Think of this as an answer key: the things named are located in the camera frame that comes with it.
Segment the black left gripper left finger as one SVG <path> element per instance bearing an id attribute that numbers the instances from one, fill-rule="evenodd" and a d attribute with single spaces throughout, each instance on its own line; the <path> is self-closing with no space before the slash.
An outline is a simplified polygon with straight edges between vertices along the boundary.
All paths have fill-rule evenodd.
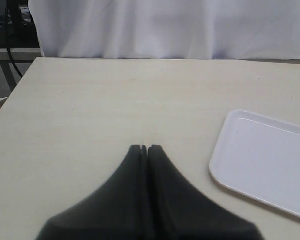
<path id="1" fill-rule="evenodd" d="M 117 170 L 98 190 L 50 218 L 37 239 L 150 239 L 146 147 L 132 145 Z"/>

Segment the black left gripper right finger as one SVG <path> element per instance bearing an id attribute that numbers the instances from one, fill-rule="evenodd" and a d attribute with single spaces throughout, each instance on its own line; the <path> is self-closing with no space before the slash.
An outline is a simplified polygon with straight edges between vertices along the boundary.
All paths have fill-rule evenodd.
<path id="1" fill-rule="evenodd" d="M 148 188 L 158 240 L 261 240 L 257 226 L 195 188 L 160 145 L 148 150 Z"/>

